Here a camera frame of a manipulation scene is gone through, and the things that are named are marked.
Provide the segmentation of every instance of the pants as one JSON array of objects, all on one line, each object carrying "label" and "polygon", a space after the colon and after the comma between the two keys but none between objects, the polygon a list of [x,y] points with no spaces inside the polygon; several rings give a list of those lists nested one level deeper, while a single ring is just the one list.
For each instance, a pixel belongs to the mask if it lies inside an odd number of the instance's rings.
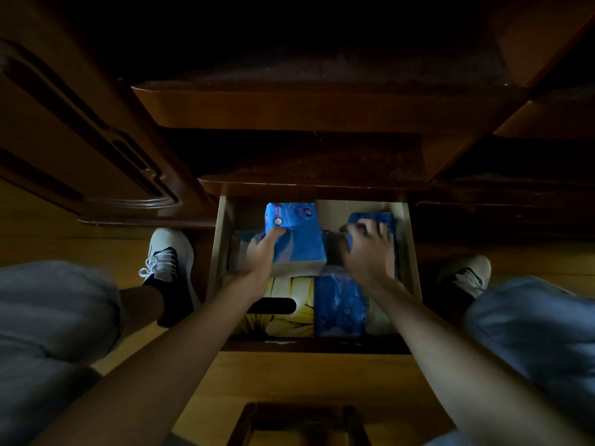
[{"label": "pants", "polygon": [[[123,339],[117,287],[64,262],[0,269],[0,444],[29,443],[99,379],[89,366]],[[527,277],[490,288],[467,333],[595,433],[595,301]],[[171,436],[167,444],[188,444]],[[460,432],[432,445],[461,445]]]}]

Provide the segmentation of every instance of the person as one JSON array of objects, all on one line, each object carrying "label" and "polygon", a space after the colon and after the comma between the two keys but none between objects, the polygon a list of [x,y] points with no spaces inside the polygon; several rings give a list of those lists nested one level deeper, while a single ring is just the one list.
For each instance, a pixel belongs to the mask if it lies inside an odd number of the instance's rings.
[{"label": "person", "polygon": [[[471,257],[440,275],[444,297],[477,298],[461,319],[464,334],[389,277],[386,225],[362,223],[368,235],[347,226],[353,246],[343,247],[343,262],[394,322],[458,428],[432,444],[593,443],[593,301],[534,278],[486,289],[489,261]],[[263,295],[283,232],[254,239],[242,272],[198,309],[192,248],[167,229],[153,234],[137,288],[118,291],[95,271],[64,262],[1,269],[0,442],[182,442],[169,432]],[[105,377],[89,367],[155,319],[170,329]]]}]

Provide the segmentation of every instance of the forearm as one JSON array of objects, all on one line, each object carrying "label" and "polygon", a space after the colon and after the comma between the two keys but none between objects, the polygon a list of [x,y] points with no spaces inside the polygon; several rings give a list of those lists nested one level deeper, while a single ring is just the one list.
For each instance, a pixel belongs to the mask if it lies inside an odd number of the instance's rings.
[{"label": "forearm", "polygon": [[457,427],[478,444],[591,441],[523,377],[387,279],[367,285]]},{"label": "forearm", "polygon": [[251,301],[250,275],[123,362],[33,445],[160,445]]}]

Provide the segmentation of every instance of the person's left hand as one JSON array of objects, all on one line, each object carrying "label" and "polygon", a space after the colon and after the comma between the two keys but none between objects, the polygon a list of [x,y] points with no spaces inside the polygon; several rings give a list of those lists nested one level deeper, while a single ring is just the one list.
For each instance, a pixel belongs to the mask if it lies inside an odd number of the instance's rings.
[{"label": "person's left hand", "polygon": [[249,276],[253,291],[250,295],[256,302],[267,290],[268,278],[271,276],[272,257],[275,252],[275,240],[285,234],[285,229],[273,227],[264,238],[255,236],[246,251],[246,259],[242,263],[242,273]]}]

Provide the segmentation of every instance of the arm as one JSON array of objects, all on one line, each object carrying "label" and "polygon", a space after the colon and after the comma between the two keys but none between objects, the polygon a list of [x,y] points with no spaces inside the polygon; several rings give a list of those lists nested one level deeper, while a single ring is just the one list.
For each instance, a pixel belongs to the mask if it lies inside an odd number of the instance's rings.
[{"label": "arm", "polygon": [[353,279],[391,318],[428,383],[457,427],[482,445],[593,444],[501,359],[414,299],[385,262],[392,253],[386,225],[348,227],[351,252],[343,262]]},{"label": "arm", "polygon": [[275,228],[248,248],[245,270],[217,296],[101,379],[33,442],[161,445],[250,305],[265,292]]}]

